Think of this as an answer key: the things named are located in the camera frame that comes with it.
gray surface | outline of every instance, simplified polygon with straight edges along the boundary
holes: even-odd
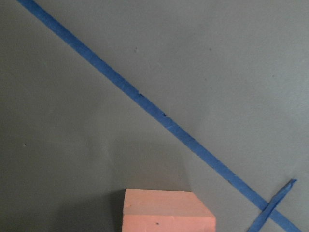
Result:
[[[309,228],[309,2],[37,1]],[[0,2],[0,230],[117,231],[123,190],[192,190],[218,232],[259,211],[17,2]],[[263,232],[282,229],[269,220]]]

block front face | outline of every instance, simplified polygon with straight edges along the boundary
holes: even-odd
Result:
[[[215,232],[213,217],[125,215],[122,232]]]
[[[215,224],[192,192],[126,190],[123,232],[215,232]]]

